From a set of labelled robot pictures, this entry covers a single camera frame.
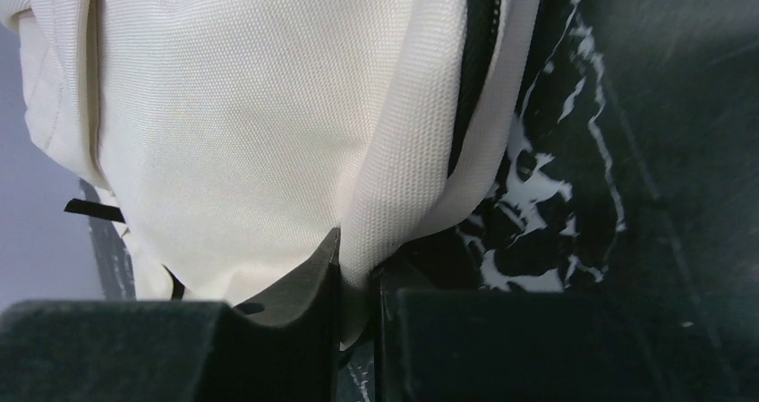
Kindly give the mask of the beige canvas backpack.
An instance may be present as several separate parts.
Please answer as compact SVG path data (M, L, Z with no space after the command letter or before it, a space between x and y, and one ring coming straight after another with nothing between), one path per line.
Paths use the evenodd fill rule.
M123 214L140 300L240 304L341 232L371 271L467 218L503 159L540 0L1 0L32 142Z

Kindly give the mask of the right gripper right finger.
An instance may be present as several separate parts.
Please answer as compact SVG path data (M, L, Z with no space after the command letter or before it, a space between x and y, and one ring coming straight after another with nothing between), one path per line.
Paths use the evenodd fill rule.
M739 401L698 322L645 297L435 287L375 278L381 401Z

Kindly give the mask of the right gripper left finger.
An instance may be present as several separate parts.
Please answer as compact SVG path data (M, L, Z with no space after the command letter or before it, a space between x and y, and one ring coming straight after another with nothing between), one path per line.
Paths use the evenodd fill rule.
M340 233L250 300L33 301L1 318L4 401L331 401Z

